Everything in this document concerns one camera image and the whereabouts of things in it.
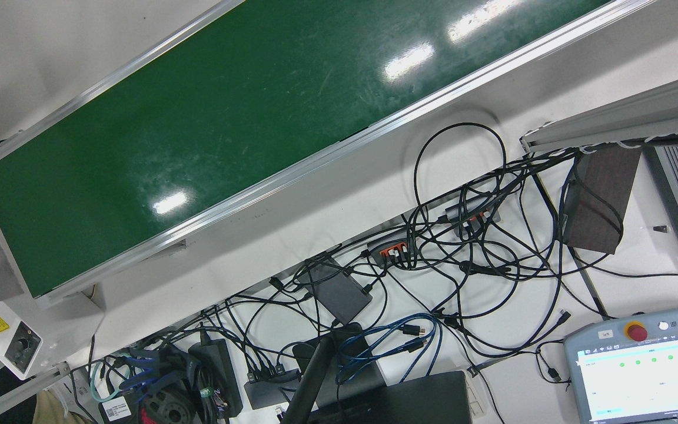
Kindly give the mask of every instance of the blue cable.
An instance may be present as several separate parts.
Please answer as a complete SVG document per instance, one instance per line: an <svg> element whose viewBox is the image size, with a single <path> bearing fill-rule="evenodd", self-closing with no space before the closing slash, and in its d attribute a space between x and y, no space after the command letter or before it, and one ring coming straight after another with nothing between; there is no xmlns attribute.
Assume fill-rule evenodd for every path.
<svg viewBox="0 0 678 424"><path fill-rule="evenodd" d="M385 352L376 355L372 353L373 349L376 349L377 347L379 347L380 344L384 343L384 341L387 340L387 338L391 336L396 330L401 330L401 328L404 325L406 325L408 322L411 322L412 320L420 319L428 320L428 322L431 322L431 324L433 324L433 329L431 329L430 333L426 333L426 335L424 336L417 336L415 338L412 338L411 340L406 341L400 346L388 349ZM370 344L368 348L366 348L359 354L357 355L346 354L347 349L350 346L352 346L353 343L356 343L358 340L361 340L371 334L380 333L384 331L385 331L384 335L380 336L378 340ZM412 361L410 367L407 368L407 371L404 373L404 376L399 380L399 383L402 383L404 379L406 379L407 376L409 376L415 365L417 365L420 359L422 359L423 355L425 355L428 349L430 349L431 347L430 342L433 341L433 339L436 338L436 336L438 336L437 338L438 340L436 343L436 351L433 354L433 358L431 359L431 364L428 366L428 371L426 371L426 375L430 375L431 371L433 371L433 364L435 364L436 359L438 359L438 354L439 352L441 352L442 334L443 330L441 327L441 322L439 322L439 320L437 320L435 317L431 316L431 314L420 312L417 314L412 314L411 316L404 317L403 319L396 320L391 324L372 327L369 328L368 330L361 332L358 335L351 336L350 338L345 340L344 343L342 343L338 349L337 361L339 362L339 372L337 373L335 378L336 384L348 383L349 381L354 379L363 369L368 367L368 365L371 365L374 362L376 362L376 360L381 359L382 357L388 357L396 355L401 352L406 352L408 348L416 346L417 343L423 341L424 346L420 348L420 353L417 354L417 357L415 357L415 359ZM343 379L342 377L346 373L349 373L350 371L352 373L348 376L348 378Z"/></svg>

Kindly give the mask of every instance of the black pole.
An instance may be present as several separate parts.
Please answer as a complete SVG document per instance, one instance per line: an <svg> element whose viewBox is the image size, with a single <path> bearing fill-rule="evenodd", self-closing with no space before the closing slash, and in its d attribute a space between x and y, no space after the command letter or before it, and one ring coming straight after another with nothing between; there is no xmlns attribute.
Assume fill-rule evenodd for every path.
<svg viewBox="0 0 678 424"><path fill-rule="evenodd" d="M323 379L326 377L328 365L334 355L334 342L330 337L323 337L318 341L318 346L305 368L305 374L300 381L297 391L290 402L290 407L284 414L282 424L306 424L313 408L318 390L321 389Z"/></svg>

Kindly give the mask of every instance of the white label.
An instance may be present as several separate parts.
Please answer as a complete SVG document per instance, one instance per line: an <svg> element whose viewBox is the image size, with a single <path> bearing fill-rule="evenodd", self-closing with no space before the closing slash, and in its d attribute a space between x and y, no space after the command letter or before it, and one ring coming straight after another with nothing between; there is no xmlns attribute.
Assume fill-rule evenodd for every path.
<svg viewBox="0 0 678 424"><path fill-rule="evenodd" d="M117 419L132 415L129 412L129 407L127 406L127 401L124 400L124 396L116 397L101 405L103 405L104 411L106 411L106 418L109 421L116 421Z"/></svg>

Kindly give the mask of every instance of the green conveyor belt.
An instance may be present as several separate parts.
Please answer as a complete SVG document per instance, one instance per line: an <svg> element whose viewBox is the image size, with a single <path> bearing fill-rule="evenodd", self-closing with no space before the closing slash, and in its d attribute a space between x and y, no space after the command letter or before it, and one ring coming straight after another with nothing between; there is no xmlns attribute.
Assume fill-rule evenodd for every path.
<svg viewBox="0 0 678 424"><path fill-rule="evenodd" d="M3 158L0 226L42 295L603 3L247 0Z"/></svg>

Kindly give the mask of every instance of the red emergency stop button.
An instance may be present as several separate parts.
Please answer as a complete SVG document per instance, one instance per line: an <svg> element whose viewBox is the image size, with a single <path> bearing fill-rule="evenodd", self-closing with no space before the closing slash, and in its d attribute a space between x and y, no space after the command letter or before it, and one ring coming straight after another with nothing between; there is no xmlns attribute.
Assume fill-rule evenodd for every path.
<svg viewBox="0 0 678 424"><path fill-rule="evenodd" d="M635 342L642 342L648 338L648 330L639 322L630 322L627 324L624 332L627 334L627 337Z"/></svg>

